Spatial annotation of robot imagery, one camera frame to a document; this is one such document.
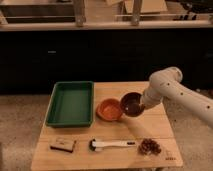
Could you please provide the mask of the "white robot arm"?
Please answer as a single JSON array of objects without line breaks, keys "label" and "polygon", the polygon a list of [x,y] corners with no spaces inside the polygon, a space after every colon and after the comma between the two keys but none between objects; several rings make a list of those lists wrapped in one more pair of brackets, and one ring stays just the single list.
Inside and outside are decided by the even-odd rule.
[{"label": "white robot arm", "polygon": [[169,98],[183,105],[213,129],[213,99],[181,85],[182,78],[183,74],[177,67],[152,73],[140,103],[145,109],[150,109],[160,104],[164,97]]}]

